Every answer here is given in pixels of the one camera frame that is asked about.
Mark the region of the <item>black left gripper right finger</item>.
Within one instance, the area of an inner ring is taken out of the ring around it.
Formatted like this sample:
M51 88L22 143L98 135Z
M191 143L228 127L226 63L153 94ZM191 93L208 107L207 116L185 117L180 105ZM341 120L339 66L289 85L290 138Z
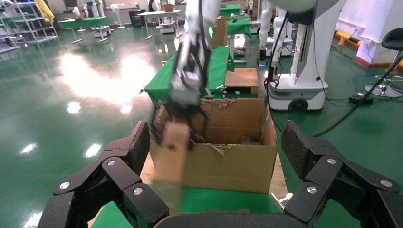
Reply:
M329 141L307 135L292 120L285 123L281 148L302 180L285 214L311 228L333 200L363 228L402 227L403 197L393 180L348 160Z

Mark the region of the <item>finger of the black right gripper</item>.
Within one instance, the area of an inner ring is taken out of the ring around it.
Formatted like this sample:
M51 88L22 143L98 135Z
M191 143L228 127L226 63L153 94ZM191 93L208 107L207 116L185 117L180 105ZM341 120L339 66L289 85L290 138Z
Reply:
M208 122L210 120L210 117L207 112L200 112L200 114L203 116L204 121L202 124L201 132L197 132L195 130L194 124L192 122L193 116L188 117L188 126L190 128L190 138L189 138L189 143L188 143L188 149L191 150L194 145L198 143L205 143L205 137L206 137L206 132L207 132L207 126Z
M161 128L159 128L156 125L156 121L158 119L158 116L164 110L165 110L165 108L154 108L152 111L151 120L149 123L149 129L151 130L151 133L153 134L155 141L158 145L161 145L161 143L162 143L164 130L161 130Z

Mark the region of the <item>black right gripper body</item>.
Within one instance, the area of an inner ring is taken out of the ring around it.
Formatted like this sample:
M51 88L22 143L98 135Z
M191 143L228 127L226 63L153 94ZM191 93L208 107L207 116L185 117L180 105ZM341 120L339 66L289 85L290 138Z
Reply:
M200 114L204 118L204 125L207 124L207 113L202 109L200 104L180 104L174 101L167 101L164 104L169 116L186 120L189 125L192 125L193 118Z

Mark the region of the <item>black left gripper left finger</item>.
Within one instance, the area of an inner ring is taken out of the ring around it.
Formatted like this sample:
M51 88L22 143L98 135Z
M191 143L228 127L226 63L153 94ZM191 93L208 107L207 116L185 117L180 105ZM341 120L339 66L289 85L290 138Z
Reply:
M53 188L38 226L86 228L113 202L132 227L154 227L169 209L140 177L149 149L148 123L139 122L129 136L110 142L94 163Z

